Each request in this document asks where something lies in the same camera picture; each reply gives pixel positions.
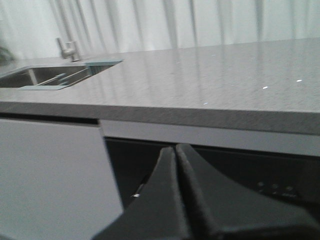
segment sink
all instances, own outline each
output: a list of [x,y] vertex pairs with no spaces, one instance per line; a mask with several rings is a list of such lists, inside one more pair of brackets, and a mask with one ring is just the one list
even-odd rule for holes
[[56,67],[31,67],[0,78],[1,88],[20,88],[36,85],[59,85],[65,77],[76,73],[83,73],[86,66],[56,66]]
[[83,65],[24,67],[0,76],[0,88],[59,90],[77,84],[121,61],[91,61],[83,62]]

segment cabinet door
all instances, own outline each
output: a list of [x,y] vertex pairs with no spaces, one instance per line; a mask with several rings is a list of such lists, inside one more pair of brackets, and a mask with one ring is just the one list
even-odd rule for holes
[[88,240],[122,213],[97,126],[0,119],[0,235]]

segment white curtain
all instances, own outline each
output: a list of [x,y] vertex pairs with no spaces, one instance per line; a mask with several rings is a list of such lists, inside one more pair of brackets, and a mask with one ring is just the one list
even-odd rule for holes
[[0,45],[18,59],[320,37],[319,0],[0,0]]

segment chrome faucet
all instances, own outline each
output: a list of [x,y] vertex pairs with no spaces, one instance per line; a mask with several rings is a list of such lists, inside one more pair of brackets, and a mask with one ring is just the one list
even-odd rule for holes
[[63,59],[67,59],[67,58],[71,57],[72,62],[76,62],[76,61],[81,60],[81,57],[79,55],[79,51],[77,48],[77,44],[75,41],[66,42],[67,48],[64,47],[64,44],[62,43],[61,38],[58,37],[56,39],[56,41],[57,41],[59,48],[61,50],[61,57]]

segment countertop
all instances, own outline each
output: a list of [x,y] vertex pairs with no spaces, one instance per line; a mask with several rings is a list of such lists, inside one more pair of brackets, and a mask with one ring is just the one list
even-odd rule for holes
[[320,135],[320,38],[95,58],[124,60],[61,90],[0,88],[0,113]]

